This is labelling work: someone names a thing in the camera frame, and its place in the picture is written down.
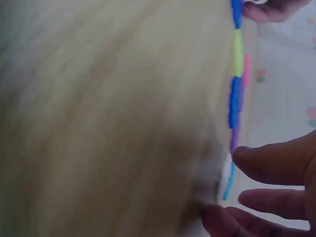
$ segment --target hand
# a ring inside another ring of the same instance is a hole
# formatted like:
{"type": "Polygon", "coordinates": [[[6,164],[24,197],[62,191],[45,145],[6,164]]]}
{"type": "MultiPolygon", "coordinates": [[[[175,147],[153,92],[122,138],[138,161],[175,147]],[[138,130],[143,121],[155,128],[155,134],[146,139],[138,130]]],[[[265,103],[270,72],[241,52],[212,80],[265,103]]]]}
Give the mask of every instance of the hand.
{"type": "Polygon", "coordinates": [[[256,22],[282,22],[311,0],[268,0],[265,4],[245,3],[243,15],[256,22]]]}
{"type": "Polygon", "coordinates": [[[286,143],[238,148],[233,159],[256,181],[305,185],[305,191],[248,190],[239,196],[239,202],[286,219],[308,220],[311,230],[287,228],[234,207],[213,206],[202,217],[212,237],[316,237],[316,131],[286,143]]]}

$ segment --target blonde hair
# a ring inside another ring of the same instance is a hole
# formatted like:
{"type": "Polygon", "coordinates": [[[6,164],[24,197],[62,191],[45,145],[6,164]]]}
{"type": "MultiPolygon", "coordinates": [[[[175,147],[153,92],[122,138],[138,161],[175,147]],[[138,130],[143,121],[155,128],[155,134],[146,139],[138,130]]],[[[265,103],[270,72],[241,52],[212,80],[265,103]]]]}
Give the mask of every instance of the blonde hair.
{"type": "Polygon", "coordinates": [[[1,236],[163,236],[216,202],[228,2],[4,0],[0,16],[1,236]]]}

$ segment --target yellow bead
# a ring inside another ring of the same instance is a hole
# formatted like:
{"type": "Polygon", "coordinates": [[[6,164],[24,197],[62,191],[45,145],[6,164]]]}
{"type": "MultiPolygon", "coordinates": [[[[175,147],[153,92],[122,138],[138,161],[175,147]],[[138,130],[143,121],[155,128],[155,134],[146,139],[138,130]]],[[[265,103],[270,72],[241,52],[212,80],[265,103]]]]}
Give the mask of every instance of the yellow bead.
{"type": "Polygon", "coordinates": [[[233,36],[233,46],[232,46],[232,66],[233,74],[236,77],[242,77],[243,74],[243,64],[244,64],[244,53],[243,53],[243,42],[242,42],[242,32],[241,30],[234,30],[233,36]]]}

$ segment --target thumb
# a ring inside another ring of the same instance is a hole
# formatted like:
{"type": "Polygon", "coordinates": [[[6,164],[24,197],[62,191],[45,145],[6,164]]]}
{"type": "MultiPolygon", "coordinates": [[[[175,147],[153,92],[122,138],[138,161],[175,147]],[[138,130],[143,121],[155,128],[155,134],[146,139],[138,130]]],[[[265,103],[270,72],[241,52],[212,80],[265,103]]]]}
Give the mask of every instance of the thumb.
{"type": "Polygon", "coordinates": [[[259,148],[239,147],[235,164],[250,178],[267,184],[304,185],[306,171],[316,156],[316,131],[285,143],[259,148]]]}

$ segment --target blue bead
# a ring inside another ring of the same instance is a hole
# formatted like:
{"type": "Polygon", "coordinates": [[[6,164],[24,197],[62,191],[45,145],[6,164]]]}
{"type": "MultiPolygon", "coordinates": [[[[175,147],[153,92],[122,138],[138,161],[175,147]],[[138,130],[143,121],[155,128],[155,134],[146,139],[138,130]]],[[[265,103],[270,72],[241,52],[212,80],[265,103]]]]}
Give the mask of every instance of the blue bead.
{"type": "Polygon", "coordinates": [[[233,9],[233,19],[236,29],[241,28],[242,22],[242,1],[241,0],[231,0],[232,9],[233,9]]]}
{"type": "Polygon", "coordinates": [[[238,126],[239,126],[239,112],[230,111],[229,112],[229,128],[235,129],[238,126]]]}
{"type": "Polygon", "coordinates": [[[240,95],[240,93],[235,93],[235,92],[231,93],[229,108],[232,111],[241,112],[241,95],[240,95]]]}
{"type": "Polygon", "coordinates": [[[233,77],[231,91],[240,93],[242,89],[242,79],[239,77],[233,77]]]}

